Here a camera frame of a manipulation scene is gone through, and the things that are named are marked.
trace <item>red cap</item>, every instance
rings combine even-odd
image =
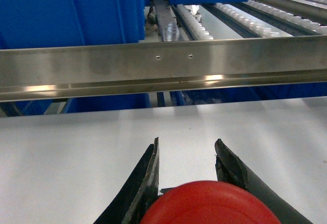
[[[161,196],[141,224],[281,224],[259,199],[234,185],[191,182]]]

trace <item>red object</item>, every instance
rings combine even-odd
[[[259,199],[234,185],[200,181],[161,196],[141,224],[281,224]]]

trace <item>metal frame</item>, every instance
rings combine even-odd
[[[327,36],[0,51],[0,101],[327,81]]]

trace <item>metal bar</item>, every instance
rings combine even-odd
[[[51,103],[51,105],[44,112],[44,114],[45,115],[60,114],[67,102],[67,99],[62,99],[62,100],[64,100],[64,101],[58,101],[58,102],[54,101],[53,103]]]
[[[327,36],[0,50],[0,101],[327,81]]]
[[[166,106],[163,92],[158,92],[157,93],[157,99],[158,99],[158,107],[165,107]]]
[[[165,106],[173,106],[172,99],[169,92],[163,93],[163,99],[165,101]]]
[[[319,33],[311,31],[307,28],[304,28],[302,26],[299,26],[297,24],[294,24],[292,22],[289,22],[285,19],[282,19],[280,17],[277,17],[275,15],[272,15],[270,13],[267,13],[265,11],[262,11],[260,9],[257,9],[255,7],[252,7],[250,5],[247,5],[245,3],[232,3],[232,6],[241,9],[242,11],[251,14],[252,16],[261,19],[264,22],[267,22],[268,24],[275,26],[293,36],[317,36]]]
[[[149,92],[149,100],[152,108],[158,107],[157,93]]]
[[[240,24],[235,19],[230,17],[229,15],[223,13],[218,8],[215,8],[211,4],[202,4],[202,6],[208,10],[212,15],[217,17],[219,20],[221,20],[224,24],[226,24],[228,27],[232,28],[236,33],[238,33],[243,38],[257,38],[261,37],[256,32],[252,31],[248,27],[244,26],[243,24]]]
[[[256,0],[327,25],[327,6],[305,0]]]

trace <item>white surface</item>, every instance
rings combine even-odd
[[[216,180],[226,143],[313,223],[327,220],[327,98],[0,119],[0,223],[93,223],[159,137],[159,187]]]

